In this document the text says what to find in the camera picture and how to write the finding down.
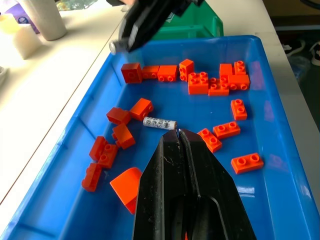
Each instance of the white table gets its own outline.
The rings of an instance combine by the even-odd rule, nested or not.
[[[319,132],[262,0],[207,2],[222,19],[226,36],[261,38],[319,209]],[[0,140],[1,152],[5,148],[0,153],[0,200],[6,195],[0,205],[0,233],[109,55],[106,43],[118,37],[123,15],[121,7],[65,13],[69,34],[46,43],[49,47],[24,67],[12,69],[4,97],[0,90],[0,126],[6,136]],[[15,141],[22,145],[19,150]]]

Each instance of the white container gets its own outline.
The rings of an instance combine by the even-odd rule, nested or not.
[[[17,1],[46,40],[53,41],[67,33],[55,0]]]

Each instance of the blue plastic tray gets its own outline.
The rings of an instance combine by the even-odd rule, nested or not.
[[[177,65],[185,58],[209,77],[218,77],[220,63],[243,60],[250,89],[209,97],[188,95],[187,84],[180,80],[124,84],[120,71],[124,63]],[[151,117],[176,120],[180,128],[193,132],[232,121],[231,100],[242,99],[248,120],[238,122],[241,134],[223,139],[215,156],[231,174],[257,239],[319,239],[319,214],[262,43],[254,36],[159,41],[129,55],[109,56],[2,235],[4,239],[131,239],[134,216],[109,182],[130,167],[143,171],[165,131],[132,120],[128,127],[136,144],[119,150],[112,169],[102,172],[96,192],[83,190],[81,181],[96,136],[114,142],[106,113],[114,106],[129,110],[141,97],[152,101]],[[255,152],[263,157],[263,169],[236,175],[231,159]]]

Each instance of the shoe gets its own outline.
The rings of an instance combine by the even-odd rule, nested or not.
[[[291,40],[282,44],[282,48],[287,57],[293,54],[301,52],[306,46],[306,42],[303,40]]]
[[[310,48],[310,52],[313,55],[311,63],[313,65],[320,66],[320,41],[313,44],[313,46]]]

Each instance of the purple object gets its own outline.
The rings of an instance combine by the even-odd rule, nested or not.
[[[30,24],[36,34],[40,33],[19,3],[9,8],[5,14],[12,14],[18,24]]]

